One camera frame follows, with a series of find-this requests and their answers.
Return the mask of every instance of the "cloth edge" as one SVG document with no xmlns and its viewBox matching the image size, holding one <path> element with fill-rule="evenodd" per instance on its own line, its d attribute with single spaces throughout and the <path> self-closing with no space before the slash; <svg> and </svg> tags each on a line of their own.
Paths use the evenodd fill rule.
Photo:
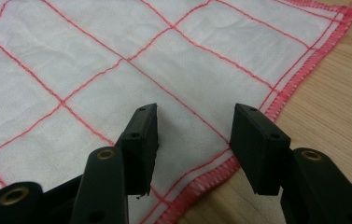
<svg viewBox="0 0 352 224">
<path fill-rule="evenodd" d="M 352 7 L 327 6 L 314 0 L 304 1 L 305 3 L 299 0 L 287 1 L 297 6 L 322 8 L 330 11 L 338 11 L 344 13 L 345 15 L 339 23 L 338 27 L 332 32 L 327 41 L 318 50 L 324 53 L 315 52 L 312 56 L 310 56 L 303 64 L 301 69 L 293 75 L 289 83 L 285 86 L 281 93 L 275 97 L 271 105 L 264 112 L 264 114 L 272 121 L 277 119 L 278 115 L 292 94 L 303 83 L 304 79 L 311 74 L 313 69 L 321 62 L 321 60 L 333 50 L 333 48 L 339 43 L 339 41 L 349 30 L 352 24 Z M 167 208 L 162 212 L 155 223 L 175 223 L 182 215 L 184 215 L 184 213 L 189 208 L 192 207 L 196 200 L 201 198 L 213 187 L 224 183 L 239 168 L 240 165 L 237 159 L 232 156 L 215 169 L 197 176 L 178 194 L 178 196 L 171 203 L 167 204 Z"/>
<path fill-rule="evenodd" d="M 276 121 L 281 110 L 291 98 L 292 94 L 309 76 L 313 69 L 324 59 L 333 48 L 339 43 L 345 33 L 350 29 L 352 24 L 352 7 L 347 8 L 344 17 L 338 27 L 332 32 L 327 41 L 319 50 L 316 50 L 303 64 L 303 66 L 293 75 L 292 79 L 287 83 L 285 88 L 275 97 L 264 114 L 272 121 Z"/>
</svg>

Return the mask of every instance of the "wooden table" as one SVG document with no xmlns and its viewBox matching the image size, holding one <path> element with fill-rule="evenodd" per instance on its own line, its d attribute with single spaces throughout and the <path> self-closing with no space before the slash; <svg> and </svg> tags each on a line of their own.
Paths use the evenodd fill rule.
<svg viewBox="0 0 352 224">
<path fill-rule="evenodd" d="M 291 137 L 291 148 L 324 152 L 352 182 L 352 27 L 294 93 L 276 124 Z M 254 195 L 243 171 L 238 171 L 206 193 L 178 223 L 285 220 L 280 197 Z"/>
</svg>

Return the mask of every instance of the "white cloth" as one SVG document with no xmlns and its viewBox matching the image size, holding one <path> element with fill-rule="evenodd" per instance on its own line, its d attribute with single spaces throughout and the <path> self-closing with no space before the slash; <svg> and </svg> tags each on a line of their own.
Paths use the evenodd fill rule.
<svg viewBox="0 0 352 224">
<path fill-rule="evenodd" d="M 80 175 L 157 103 L 152 193 L 129 215 L 175 222 L 239 168 L 235 103 L 274 120 L 351 23 L 310 1 L 0 1 L 0 188 Z"/>
</svg>

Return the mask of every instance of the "red grid lines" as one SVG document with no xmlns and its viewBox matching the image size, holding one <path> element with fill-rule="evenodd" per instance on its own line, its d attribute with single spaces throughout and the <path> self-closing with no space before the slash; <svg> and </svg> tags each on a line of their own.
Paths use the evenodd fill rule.
<svg viewBox="0 0 352 224">
<path fill-rule="evenodd" d="M 289 74 L 289 72 L 301 61 L 301 59 L 311 50 L 311 49 L 314 49 L 314 46 L 322 39 L 322 37 L 328 32 L 328 30 L 330 29 L 330 27 L 332 26 L 332 24 L 335 22 L 335 18 L 339 15 L 339 13 L 336 13 L 336 15 L 333 17 L 333 19 L 331 20 L 330 24 L 327 26 L 327 28 L 324 30 L 324 32 L 321 34 L 321 36 L 318 37 L 318 39 L 316 40 L 316 42 L 310 46 L 305 52 L 304 54 L 297 60 L 295 61 L 295 63 L 289 68 L 289 70 L 286 71 L 286 73 L 280 78 L 278 79 L 278 81 L 276 82 L 275 84 L 275 88 L 278 86 L 278 84 L 284 79 L 284 77 L 286 75 Z M 260 107 L 259 109 L 261 110 L 262 107 L 265 105 L 266 101 L 269 99 L 269 96 L 272 94 L 273 91 L 270 91 L 268 93 L 268 95 L 266 95 L 265 99 L 263 100 L 262 104 L 260 104 Z"/>
<path fill-rule="evenodd" d="M 0 9 L 0 18 L 2 16 L 3 11 L 6 8 L 7 3 L 9 3 L 10 0 L 7 0 L 1 7 Z M 336 16 L 332 19 L 332 18 L 327 18 L 324 17 L 322 15 L 318 15 L 316 13 L 313 12 L 309 12 L 306 11 L 304 9 L 299 8 L 300 10 L 306 11 L 312 15 L 321 17 L 321 18 L 326 18 L 331 20 L 331 24 L 327 27 L 327 29 L 323 32 L 323 34 L 317 39 L 317 41 L 312 45 L 312 46 L 308 46 L 306 43 L 302 42 L 302 40 L 288 35 L 286 33 L 284 33 L 281 30 L 278 30 L 276 28 L 274 28 L 272 25 L 260 21 L 256 18 L 253 18 L 251 16 L 249 16 L 248 14 L 246 14 L 244 11 L 242 11 L 239 8 L 236 8 L 228 3 L 223 2 L 222 0 L 216 0 L 217 2 L 228 6 L 234 10 L 237 10 L 239 13 L 243 14 L 244 16 L 248 17 L 249 19 L 259 22 L 265 26 L 267 26 L 270 29 L 276 30 L 277 32 L 279 32 L 280 34 L 286 36 L 287 38 L 291 38 L 297 42 L 299 42 L 300 44 L 304 45 L 305 47 L 307 47 L 307 51 L 298 59 L 298 61 L 291 66 L 291 68 L 277 81 L 277 83 L 272 86 L 269 82 L 259 78 L 258 76 L 254 75 L 252 72 L 250 72 L 249 70 L 247 70 L 244 66 L 234 62 L 233 60 L 222 56 L 221 54 L 213 51 L 212 49 L 208 49 L 204 46 L 201 46 L 199 44 L 197 44 L 196 42 L 194 42 L 193 40 L 191 40 L 189 37 L 187 37 L 184 33 L 182 33 L 177 26 L 184 21 L 191 13 L 193 13 L 194 11 L 199 10 L 200 8 L 206 7 L 210 4 L 210 2 L 212 2 L 212 0 L 208 0 L 207 2 L 205 2 L 204 4 L 201 4 L 197 7 L 194 7 L 193 9 L 191 9 L 190 11 L 188 11 L 184 16 L 182 16 L 177 22 L 175 22 L 174 24 L 172 24 L 171 22 L 169 22 L 155 7 L 153 7 L 151 4 L 149 4 L 148 2 L 146 2 L 145 0 L 141 0 L 141 2 L 143 2 L 146 6 L 148 6 L 152 11 L 154 11 L 169 27 L 162 30 L 161 32 L 157 33 L 143 48 L 141 48 L 134 56 L 130 57 L 130 58 L 125 58 L 123 57 L 121 54 L 119 54 L 118 52 L 116 52 L 115 50 L 113 50 L 112 48 L 110 48 L 109 46 L 107 46 L 106 44 L 104 44 L 102 41 L 100 41 L 99 39 L 97 39 L 95 36 L 93 36 L 92 34 L 86 32 L 85 30 L 83 30 L 82 28 L 80 28 L 79 26 L 77 26 L 74 22 L 70 21 L 68 18 L 65 17 L 65 15 L 60 12 L 57 8 L 55 8 L 53 5 L 51 5 L 49 2 L 47 2 L 46 0 L 44 0 L 43 2 L 50 7 L 53 11 L 55 11 L 59 16 L 61 16 L 62 18 L 64 18 L 69 24 L 71 24 L 72 26 L 74 26 L 75 28 L 77 28 L 81 33 L 83 33 L 84 35 L 87 35 L 88 37 L 90 37 L 92 40 L 94 40 L 95 42 L 97 42 L 99 45 L 101 45 L 102 47 L 104 47 L 105 49 L 108 49 L 109 51 L 111 51 L 112 53 L 115 53 L 116 55 L 118 55 L 120 57 L 120 59 L 113 64 L 112 66 L 108 67 L 106 70 L 94 75 L 93 77 L 91 77 L 90 79 L 88 79 L 84 84 L 82 84 L 81 86 L 79 86 L 77 89 L 75 89 L 74 91 L 72 91 L 68 96 L 66 96 L 64 99 L 62 99 L 56 92 L 54 92 L 51 88 L 49 88 L 44 82 L 42 82 L 42 80 L 40 80 L 38 78 L 38 76 L 31 71 L 27 66 L 25 66 L 20 60 L 18 60 L 16 57 L 14 57 L 13 55 L 11 55 L 10 52 L 8 52 L 6 49 L 4 49 L 4 47 L 2 47 L 0 45 L 0 50 L 2 50 L 10 59 L 12 59 L 15 63 L 18 64 L 18 66 L 20 66 L 21 68 L 23 68 L 27 73 L 29 73 L 32 78 L 35 79 L 36 82 L 39 83 L 39 85 L 44 88 L 49 94 L 51 94 L 53 97 L 55 97 L 60 103 L 54 108 L 52 109 L 48 114 L 46 114 L 45 116 L 43 116 L 41 119 L 39 119 L 38 121 L 36 121 L 33 125 L 31 125 L 28 129 L 26 129 L 25 131 L 23 131 L 22 133 L 16 135 L 15 137 L 13 137 L 12 139 L 6 141 L 4 144 L 0 145 L 0 149 L 8 144 L 10 144 L 11 142 L 13 142 L 14 140 L 26 135 L 27 133 L 29 133 L 38 123 L 40 123 L 42 120 L 50 117 L 51 115 L 53 115 L 57 110 L 59 110 L 59 108 L 61 106 L 63 106 L 64 108 L 66 108 L 69 113 L 71 115 L 73 115 L 80 123 L 82 123 L 87 129 L 89 129 L 92 133 L 94 133 L 95 135 L 99 136 L 103 141 L 107 142 L 109 145 L 114 145 L 113 141 L 106 138 L 105 136 L 103 136 L 101 133 L 97 132 L 96 130 L 93 129 L 92 126 L 90 126 L 83 118 L 81 118 L 78 114 L 76 114 L 67 104 L 66 101 L 69 100 L 72 96 L 74 96 L 75 94 L 77 94 L 80 90 L 86 88 L 90 83 L 92 83 L 96 78 L 98 78 L 99 76 L 103 76 L 104 74 L 107 74 L 109 71 L 115 69 L 117 66 L 119 66 L 119 64 L 121 63 L 121 61 L 125 61 L 126 63 L 130 64 L 132 67 L 134 67 L 136 70 L 138 70 L 142 75 L 144 75 L 145 77 L 147 77 L 149 80 L 151 80 L 153 83 L 155 83 L 160 89 L 162 89 L 164 92 L 166 92 L 168 95 L 170 95 L 172 98 L 174 98 L 177 102 L 179 102 L 181 105 L 183 105 L 185 108 L 187 108 L 194 116 L 196 116 L 201 122 L 205 123 L 211 130 L 213 130 L 227 145 L 229 145 L 228 140 L 210 123 L 208 123 L 202 116 L 200 116 L 195 110 L 193 110 L 190 106 L 186 105 L 183 101 L 181 101 L 176 95 L 174 95 L 173 93 L 169 92 L 163 85 L 161 85 L 161 83 L 159 83 L 158 81 L 156 81 L 154 78 L 152 78 L 151 76 L 149 76 L 148 74 L 146 74 L 143 70 L 141 70 L 140 68 L 138 68 L 137 66 L 135 66 L 132 63 L 133 59 L 136 59 L 142 52 L 144 52 L 145 50 L 147 50 L 154 42 L 156 39 L 158 39 L 161 35 L 163 35 L 164 33 L 166 33 L 169 30 L 175 30 L 177 31 L 181 36 L 183 36 L 183 38 L 185 38 L 188 42 L 190 42 L 194 47 L 202 49 L 206 52 L 209 52 L 210 54 L 213 54 L 215 56 L 217 56 L 218 58 L 220 58 L 221 60 L 232 64 L 233 66 L 237 67 L 239 70 L 245 72 L 246 74 L 248 74 L 249 76 L 251 76 L 252 78 L 258 80 L 260 83 L 262 83 L 263 85 L 267 86 L 271 91 L 270 93 L 267 95 L 267 97 L 265 98 L 265 100 L 263 101 L 262 105 L 260 107 L 263 106 L 263 104 L 267 101 L 268 97 L 270 94 L 272 94 L 272 92 L 276 92 L 277 94 L 281 93 L 280 91 L 278 91 L 276 89 L 277 85 L 283 80 L 283 78 L 289 73 L 289 71 L 306 55 L 306 53 L 311 50 L 314 49 L 315 44 L 323 37 L 323 35 L 325 33 L 327 33 L 327 31 L 329 30 L 329 28 L 331 27 L 333 22 L 339 22 L 336 20 Z M 281 4 L 287 5 L 289 7 L 294 7 L 292 5 L 288 5 L 286 3 L 280 2 L 278 0 L 275 0 L 276 2 L 279 2 Z M 146 215 L 146 217 L 144 218 L 144 220 L 142 222 L 144 222 L 145 220 L 147 220 L 150 215 L 155 211 L 155 209 L 161 204 L 167 204 L 169 205 L 169 203 L 166 200 L 166 197 L 170 194 L 170 192 L 172 192 L 174 190 L 174 188 L 176 187 L 176 185 L 188 174 L 200 170 L 202 167 L 205 167 L 206 165 L 212 163 L 213 161 L 215 161 L 216 159 L 218 159 L 219 157 L 221 157 L 224 153 L 226 153 L 227 151 L 229 151 L 230 148 L 227 147 L 224 150 L 221 150 L 221 152 L 215 156 L 212 160 L 205 162 L 204 164 L 198 165 L 195 168 L 187 171 L 185 174 L 183 174 L 182 176 L 179 177 L 179 179 L 172 185 L 171 188 L 169 188 L 166 193 L 164 194 L 164 196 L 161 196 L 157 190 L 155 190 L 154 188 L 152 188 L 152 191 L 154 193 L 154 195 L 156 196 L 156 198 L 158 198 L 160 201 L 157 202 L 157 204 L 155 205 L 155 207 L 150 211 L 149 214 Z M 2 180 L 2 178 L 0 177 L 0 185 L 1 186 L 5 186 L 5 182 Z"/>
</svg>

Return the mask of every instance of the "red stitched edge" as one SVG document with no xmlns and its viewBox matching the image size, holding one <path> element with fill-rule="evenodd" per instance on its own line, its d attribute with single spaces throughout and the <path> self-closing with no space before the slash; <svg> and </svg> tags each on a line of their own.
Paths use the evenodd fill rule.
<svg viewBox="0 0 352 224">
<path fill-rule="evenodd" d="M 288 4 L 288 3 L 286 3 L 286 2 L 282 2 L 282 1 L 279 1 L 279 0 L 275 0 L 275 1 L 278 2 L 278 3 L 280 3 L 280 4 L 286 5 L 286 6 L 288 6 L 288 7 L 297 8 L 297 9 L 299 9 L 300 11 L 304 11 L 304 12 L 309 13 L 309 14 L 311 14 L 311 15 L 314 15 L 314 16 L 317 16 L 317 17 L 321 17 L 321 18 L 324 18 L 324 19 L 327 19 L 327 20 L 329 20 L 329 21 L 338 21 L 338 20 L 335 20 L 334 18 L 331 18 L 331 17 L 328 17 L 328 16 L 324 16 L 324 15 L 320 15 L 320 14 L 318 14 L 318 13 L 316 13 L 316 12 L 311 12 L 311 11 L 308 11 L 308 10 L 306 10 L 306 9 L 304 9 L 304 8 L 295 7 L 294 5 Z"/>
<path fill-rule="evenodd" d="M 215 161 L 216 159 L 218 159 L 219 157 L 221 157 L 223 154 L 225 154 L 227 151 L 231 150 L 229 147 L 222 150 L 219 154 L 217 154 L 215 157 L 213 157 L 210 161 L 207 161 L 203 164 L 200 164 L 199 166 L 196 166 L 193 169 L 188 170 L 186 173 L 184 173 L 183 175 L 181 175 L 178 180 L 176 180 L 175 183 L 173 183 L 173 185 L 166 191 L 166 193 L 164 194 L 163 198 L 166 198 L 172 191 L 173 189 L 178 185 L 178 183 L 188 174 L 201 169 L 202 167 L 205 167 L 206 165 L 210 164 L 211 162 Z M 146 214 L 146 216 L 142 219 L 141 223 L 144 223 L 145 221 L 147 221 L 149 219 L 149 217 L 155 212 L 155 210 L 159 207 L 159 205 L 161 205 L 161 202 L 157 202 L 154 207 L 149 211 L 149 213 Z"/>
<path fill-rule="evenodd" d="M 193 179 L 168 205 L 155 223 L 175 223 L 204 193 L 223 183 L 240 168 L 231 156 L 215 169 Z"/>
<path fill-rule="evenodd" d="M 323 46 L 314 52 L 309 59 L 303 64 L 301 69 L 295 73 L 293 78 L 285 86 L 285 88 L 275 97 L 271 105 L 266 109 L 265 115 L 275 121 L 280 111 L 286 105 L 292 93 L 298 88 L 310 72 L 318 65 L 318 63 L 327 56 L 335 45 L 341 40 L 341 37 L 348 31 L 352 24 L 352 7 L 348 9 L 338 27 L 332 32 Z"/>
<path fill-rule="evenodd" d="M 161 196 L 161 194 L 156 189 L 154 189 L 152 186 L 151 186 L 151 191 L 155 195 L 155 197 L 157 199 L 159 199 L 158 205 L 161 204 L 161 203 L 170 204 L 170 202 L 166 200 L 166 197 L 165 196 Z"/>
<path fill-rule="evenodd" d="M 334 12 L 340 12 L 340 13 L 346 13 L 349 9 L 349 7 L 345 7 L 345 6 L 325 5 L 315 0 L 286 0 L 286 1 L 291 2 L 293 5 L 300 6 L 300 7 L 320 8 L 320 9 L 325 9 L 328 11 L 334 11 Z"/>
<path fill-rule="evenodd" d="M 310 48 L 309 45 L 307 45 L 306 43 L 304 43 L 301 39 L 299 39 L 299 38 L 297 38 L 297 37 L 295 37 L 295 36 L 289 35 L 289 34 L 285 33 L 284 31 L 281 31 L 281 30 L 275 28 L 273 25 L 271 25 L 271 24 L 269 24 L 269 23 L 267 23 L 267 22 L 258 20 L 258 19 L 256 19 L 256 18 L 254 18 L 254 17 L 248 15 L 247 13 L 245 13 L 245 11 L 243 11 L 243 10 L 241 10 L 241 9 L 239 9 L 239 8 L 237 8 L 237 7 L 235 7 L 235 6 L 231 5 L 231 4 L 229 4 L 229 3 L 226 3 L 226 2 L 224 2 L 224 1 L 222 1 L 222 0 L 216 0 L 216 1 L 219 2 L 219 3 L 221 3 L 222 5 L 225 5 L 225 6 L 227 6 L 227 7 L 230 7 L 230 8 L 232 8 L 232 9 L 236 10 L 237 12 L 239 12 L 240 14 L 242 14 L 242 15 L 248 17 L 248 18 L 251 19 L 252 21 L 256 21 L 256 22 L 258 22 L 258 23 L 260 23 L 260 24 L 263 24 L 263 25 L 265 25 L 265 26 L 267 26 L 267 27 L 269 27 L 269 28 L 271 28 L 271 29 L 277 31 L 277 32 L 280 33 L 281 35 L 284 35 L 284 36 L 286 36 L 286 37 L 289 37 L 289 38 L 295 40 L 296 42 L 298 42 L 298 43 L 304 45 L 307 49 Z"/>
<path fill-rule="evenodd" d="M 331 49 L 340 41 L 341 37 L 347 32 L 352 23 L 352 8 L 349 8 L 340 25 L 331 34 L 327 42 L 318 50 L 318 52 L 325 52 L 317 55 L 313 54 L 304 64 L 303 68 L 297 72 L 294 77 L 286 85 L 285 89 L 274 99 L 274 103 L 266 110 L 265 115 L 271 119 L 275 119 L 279 114 L 280 110 L 283 108 L 285 102 L 289 99 L 296 88 L 301 84 L 303 79 L 312 71 L 312 69 L 319 63 L 324 56 L 326 56 Z M 191 207 L 191 205 L 206 191 L 223 183 L 228 179 L 237 169 L 239 168 L 239 163 L 235 161 L 226 161 L 222 163 L 219 167 L 213 169 L 212 171 L 205 173 L 196 177 L 182 190 L 178 196 L 172 201 L 172 203 L 167 207 L 167 209 L 158 218 L 157 223 L 174 223 L 176 222 L 186 211 Z"/>
<path fill-rule="evenodd" d="M 327 26 L 327 28 L 323 31 L 323 33 L 318 37 L 318 39 L 316 40 L 316 42 L 315 42 L 312 46 L 310 46 L 309 49 L 307 49 L 307 50 L 304 52 L 304 54 L 303 54 L 297 61 L 295 61 L 295 63 L 289 68 L 289 70 L 286 71 L 286 73 L 284 73 L 284 75 L 283 75 L 280 79 L 278 79 L 278 81 L 277 81 L 276 84 L 275 84 L 275 88 L 276 88 L 277 85 L 283 80 L 283 78 L 284 78 L 286 75 L 288 75 L 289 72 L 301 61 L 301 59 L 302 59 L 311 49 L 313 49 L 313 47 L 322 39 L 322 37 L 323 37 L 323 36 L 328 32 L 328 30 L 331 28 L 331 26 L 333 25 L 333 23 L 334 23 L 334 20 L 331 20 L 330 24 L 329 24 L 329 25 Z M 266 95 L 266 97 L 265 97 L 265 99 L 263 100 L 262 104 L 260 104 L 259 110 L 261 110 L 262 107 L 266 104 L 266 101 L 269 99 L 269 96 L 271 96 L 271 94 L 272 94 L 272 91 L 270 91 L 270 92 Z"/>
<path fill-rule="evenodd" d="M 260 83 L 264 84 L 265 86 L 267 86 L 269 89 L 271 89 L 272 91 L 275 91 L 275 92 L 278 92 L 277 90 L 274 90 L 274 88 L 272 87 L 272 85 L 261 79 L 260 77 L 256 76 L 255 74 L 253 74 L 251 71 L 249 71 L 248 69 L 246 69 L 245 67 L 243 67 L 242 65 L 232 61 L 231 59 L 213 51 L 212 49 L 208 49 L 204 46 L 201 46 L 199 44 L 197 44 L 196 42 L 194 42 L 193 40 L 191 40 L 189 37 L 187 37 L 184 33 L 182 33 L 175 25 L 171 24 L 171 22 L 169 22 L 155 7 L 153 7 L 151 4 L 147 3 L 145 0 L 141 0 L 141 2 L 143 2 L 144 4 L 146 4 L 152 11 L 155 12 L 155 14 L 157 14 L 165 23 L 167 23 L 172 29 L 174 29 L 175 31 L 177 31 L 182 37 L 184 37 L 188 42 L 190 42 L 193 46 L 195 46 L 196 48 L 198 49 L 202 49 L 204 51 L 207 51 L 215 56 L 217 56 L 218 58 L 220 58 L 221 60 L 227 62 L 227 63 L 230 63 L 232 64 L 233 66 L 235 66 L 237 69 L 243 71 L 244 73 L 248 74 L 249 76 L 251 76 L 252 78 L 258 80 Z M 191 12 L 199 9 L 199 8 L 202 8 L 202 7 L 206 7 L 209 3 L 211 2 L 211 0 L 207 1 L 206 3 L 203 3 L 203 4 L 200 4 L 199 6 L 197 7 L 194 7 L 193 9 L 191 9 L 187 14 L 185 14 L 180 20 L 178 20 L 176 22 L 176 24 L 179 24 L 180 22 L 182 22 L 186 17 L 187 15 L 190 15 Z"/>
<path fill-rule="evenodd" d="M 123 57 L 121 54 L 117 53 L 115 50 L 111 49 L 109 46 L 105 45 L 103 42 L 101 42 L 100 40 L 98 40 L 95 36 L 91 35 L 90 33 L 84 31 L 82 28 L 80 28 L 79 26 L 77 26 L 75 23 L 73 23 L 72 21 L 70 21 L 68 18 L 65 17 L 65 15 L 60 12 L 57 8 L 55 8 L 53 5 L 51 5 L 50 3 L 48 3 L 46 0 L 44 0 L 44 3 L 47 4 L 48 7 L 50 7 L 53 11 L 55 11 L 57 14 L 59 14 L 60 17 L 64 18 L 68 23 L 70 23 L 72 26 L 74 26 L 75 28 L 77 28 L 80 32 L 82 32 L 83 34 L 89 36 L 90 38 L 92 38 L 94 41 L 96 41 L 98 44 L 100 44 L 101 46 L 103 46 L 104 48 L 110 50 L 111 52 L 117 54 L 118 56 L 120 56 L 122 59 L 126 60 L 126 62 L 131 65 L 132 67 L 134 67 L 136 70 L 138 70 L 142 75 L 144 75 L 145 77 L 147 77 L 149 80 L 151 80 L 155 85 L 157 85 L 160 89 L 162 89 L 163 91 L 165 91 L 167 94 L 169 94 L 173 99 L 175 99 L 177 102 L 179 102 L 181 105 L 183 105 L 185 108 L 187 108 L 194 116 L 196 116 L 200 121 L 202 121 L 203 123 L 205 123 L 211 130 L 213 130 L 226 144 L 229 144 L 228 140 L 219 132 L 217 131 L 210 123 L 208 123 L 207 121 L 205 121 L 205 119 L 203 119 L 202 116 L 200 116 L 196 111 L 194 111 L 190 106 L 188 106 L 187 104 L 185 104 L 184 102 L 182 102 L 180 99 L 178 99 L 173 93 L 171 93 L 170 91 L 168 91 L 164 86 L 162 86 L 159 82 L 157 82 L 154 78 L 152 78 L 151 76 L 149 76 L 147 73 L 145 73 L 144 71 L 142 71 L 140 68 L 138 68 L 137 66 L 135 66 L 133 63 L 130 62 L 130 60 L 127 60 L 125 57 Z"/>
</svg>

